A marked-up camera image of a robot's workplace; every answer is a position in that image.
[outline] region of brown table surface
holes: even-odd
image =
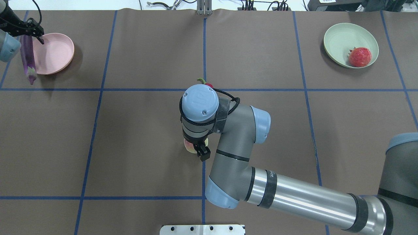
[[[270,113],[251,165],[375,195],[389,140],[418,127],[417,18],[43,11],[45,33],[68,35],[75,55],[32,86],[19,55],[0,64],[0,234],[158,234],[162,225],[202,223],[244,224],[247,234],[346,234],[244,202],[229,210],[204,200],[213,158],[202,167],[185,150],[178,101],[204,77]],[[341,22],[376,38],[373,65],[347,69],[326,55],[324,33]],[[209,137],[212,152],[218,140]]]

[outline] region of black rubber ring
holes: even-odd
[[[254,187],[255,168],[253,166],[251,167],[251,171],[252,171],[251,172],[251,182],[250,182],[250,187],[248,188],[247,196],[244,199],[245,202],[248,201],[248,199],[250,199],[252,187]]]
[[[237,159],[237,160],[240,160],[240,161],[246,161],[246,162],[250,161],[249,158],[244,158],[244,157],[241,157],[241,156],[238,156],[238,155],[234,155],[232,153],[227,153],[227,152],[224,152],[224,151],[219,150],[219,149],[216,150],[216,153],[219,153],[219,154],[222,154],[224,156],[227,156],[227,157],[230,157],[230,158],[233,158],[233,159]]]
[[[383,235],[391,235],[393,230],[393,214],[389,204],[381,197],[377,197],[383,205],[386,213],[386,228]]]
[[[356,202],[356,219],[354,220],[354,223],[350,228],[342,230],[357,233],[360,232],[367,224],[367,220],[369,218],[369,207],[367,205],[366,200],[364,200],[363,198],[351,193],[349,193],[349,195],[352,196],[354,198],[354,201]]]
[[[382,188],[379,188],[379,191],[377,192],[377,194],[418,208],[418,199],[408,197],[408,196],[405,196],[405,195],[402,195],[402,194],[399,194],[399,193],[395,193],[395,192],[392,192],[392,191],[389,191],[389,190],[386,190],[386,189],[382,189]]]
[[[264,190],[263,199],[261,199],[261,202],[258,207],[262,208],[270,208],[271,204],[274,201],[274,195],[276,194],[276,188],[277,188],[277,175],[274,171],[267,171],[267,183]]]

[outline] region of plate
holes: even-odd
[[[339,23],[331,26],[324,35],[326,53],[337,64],[361,69],[373,64],[379,55],[376,39],[366,29],[351,23]],[[365,47],[372,53],[372,60],[364,67],[353,67],[348,61],[348,54],[354,47]]]
[[[54,74],[63,70],[74,57],[74,43],[61,33],[48,33],[42,36],[45,44],[33,41],[37,74]]]

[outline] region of white label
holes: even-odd
[[[317,7],[316,11],[325,11],[327,8],[328,8],[328,6]]]

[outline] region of black tape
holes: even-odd
[[[224,152],[224,151],[219,150],[219,149],[216,150],[216,153],[219,153],[219,154],[222,154],[222,155],[224,155],[226,157],[230,157],[230,158],[237,159],[237,160],[240,160],[240,161],[246,161],[246,162],[249,162],[250,161],[249,158],[245,158],[245,157],[241,157],[241,156],[238,156],[238,155],[234,155],[232,153],[227,153],[227,152]]]
[[[383,235],[391,235],[393,230],[393,214],[392,210],[390,209],[389,204],[381,197],[377,197],[379,201],[382,203],[383,208],[385,209],[386,213],[386,228],[383,232]]]
[[[402,194],[399,194],[399,193],[395,193],[395,192],[392,192],[392,191],[389,191],[389,190],[386,190],[386,189],[382,189],[382,188],[379,188],[379,191],[377,192],[377,194],[418,208],[418,199],[408,197],[408,196],[405,196],[405,195],[402,195]]]
[[[277,175],[274,171],[267,171],[267,184],[265,186],[265,191],[263,195],[263,199],[261,199],[261,202],[258,207],[263,208],[270,208],[271,204],[274,200],[274,195],[276,194],[276,188],[277,188]]]
[[[218,110],[216,111],[215,124],[213,125],[213,133],[222,133],[227,123],[230,100],[220,97]]]
[[[254,179],[255,179],[255,168],[252,166],[251,167],[251,182],[250,182],[250,187],[248,188],[248,192],[247,192],[247,196],[245,197],[244,201],[248,201],[248,199],[251,196],[251,191],[252,191],[252,187],[254,187]]]
[[[356,219],[354,220],[354,224],[349,229],[342,230],[352,233],[358,233],[367,224],[367,219],[369,218],[369,207],[367,205],[366,200],[364,200],[363,198],[351,193],[349,193],[349,195],[352,196],[354,198],[354,201],[356,202]]]

